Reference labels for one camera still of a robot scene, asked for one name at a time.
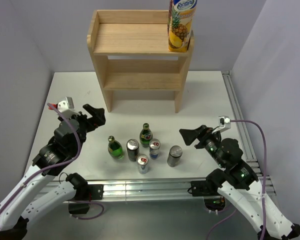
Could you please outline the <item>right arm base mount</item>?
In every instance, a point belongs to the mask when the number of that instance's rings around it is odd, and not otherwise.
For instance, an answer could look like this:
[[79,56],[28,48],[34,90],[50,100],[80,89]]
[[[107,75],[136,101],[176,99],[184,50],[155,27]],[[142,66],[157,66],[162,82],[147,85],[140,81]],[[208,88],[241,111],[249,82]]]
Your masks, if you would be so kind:
[[207,180],[194,180],[190,182],[187,192],[193,197],[202,197],[204,206],[209,212],[218,214],[226,209],[226,200],[217,193],[217,190]]

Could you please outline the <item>silver energy drink can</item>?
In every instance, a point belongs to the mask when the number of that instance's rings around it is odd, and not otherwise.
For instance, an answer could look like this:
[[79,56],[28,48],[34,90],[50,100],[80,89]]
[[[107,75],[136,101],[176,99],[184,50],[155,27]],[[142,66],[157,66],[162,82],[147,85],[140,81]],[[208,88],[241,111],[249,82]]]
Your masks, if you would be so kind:
[[140,154],[137,157],[137,167],[140,174],[146,174],[149,170],[149,159],[145,154]]

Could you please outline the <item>black beverage can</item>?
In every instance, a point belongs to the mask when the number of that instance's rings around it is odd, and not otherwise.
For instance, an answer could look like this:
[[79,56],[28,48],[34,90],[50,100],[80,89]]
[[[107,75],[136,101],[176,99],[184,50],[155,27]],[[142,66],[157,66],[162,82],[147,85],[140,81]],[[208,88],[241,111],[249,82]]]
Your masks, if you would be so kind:
[[128,159],[131,162],[136,162],[140,153],[140,145],[136,139],[129,139],[126,143]]

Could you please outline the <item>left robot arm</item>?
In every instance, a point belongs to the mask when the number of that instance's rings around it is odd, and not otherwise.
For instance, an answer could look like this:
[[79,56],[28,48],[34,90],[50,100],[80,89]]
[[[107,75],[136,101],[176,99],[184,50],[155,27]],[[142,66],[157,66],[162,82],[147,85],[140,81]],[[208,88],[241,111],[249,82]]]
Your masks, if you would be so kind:
[[37,194],[80,155],[87,133],[105,125],[105,110],[89,104],[83,108],[91,115],[73,108],[61,109],[49,103],[60,124],[53,137],[33,159],[22,180],[0,203],[0,240],[21,240],[28,227],[65,201],[88,204],[90,188],[78,173],[69,174],[54,190],[35,200]]

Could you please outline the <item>green Perrier glass bottle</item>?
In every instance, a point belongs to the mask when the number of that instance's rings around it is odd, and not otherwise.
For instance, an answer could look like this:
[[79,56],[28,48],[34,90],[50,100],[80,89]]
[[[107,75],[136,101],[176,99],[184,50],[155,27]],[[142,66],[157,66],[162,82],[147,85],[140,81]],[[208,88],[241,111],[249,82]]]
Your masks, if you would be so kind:
[[122,145],[112,135],[108,137],[107,149],[109,155],[115,160],[122,159],[124,157],[124,150]]

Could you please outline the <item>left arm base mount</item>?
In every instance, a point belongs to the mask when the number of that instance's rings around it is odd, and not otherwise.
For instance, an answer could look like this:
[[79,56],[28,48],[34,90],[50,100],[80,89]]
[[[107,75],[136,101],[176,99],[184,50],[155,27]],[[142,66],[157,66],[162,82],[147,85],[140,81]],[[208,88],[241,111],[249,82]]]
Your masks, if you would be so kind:
[[77,190],[74,198],[75,201],[84,201],[88,203],[72,202],[68,204],[68,212],[71,215],[85,215],[90,210],[90,202],[101,200],[103,198],[103,184],[87,184],[83,188]]

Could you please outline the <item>dark black yellow can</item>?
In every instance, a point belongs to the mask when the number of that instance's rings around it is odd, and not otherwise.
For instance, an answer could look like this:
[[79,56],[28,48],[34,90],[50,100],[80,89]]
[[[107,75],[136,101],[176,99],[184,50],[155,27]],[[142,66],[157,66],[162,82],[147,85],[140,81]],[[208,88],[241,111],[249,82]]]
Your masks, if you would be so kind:
[[170,167],[176,167],[183,155],[183,150],[180,146],[174,145],[170,148],[168,158],[167,158],[167,164]]

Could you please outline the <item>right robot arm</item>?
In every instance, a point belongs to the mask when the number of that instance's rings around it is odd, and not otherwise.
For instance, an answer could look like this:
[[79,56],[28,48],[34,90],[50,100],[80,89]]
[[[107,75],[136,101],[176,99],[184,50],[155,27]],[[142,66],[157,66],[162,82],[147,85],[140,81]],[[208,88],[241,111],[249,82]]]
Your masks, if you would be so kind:
[[180,129],[179,133],[187,146],[198,141],[194,147],[205,149],[218,164],[205,180],[191,181],[188,192],[192,196],[223,196],[249,221],[260,240],[291,240],[300,235],[300,225],[281,213],[257,174],[242,159],[236,139],[222,138],[206,125]]

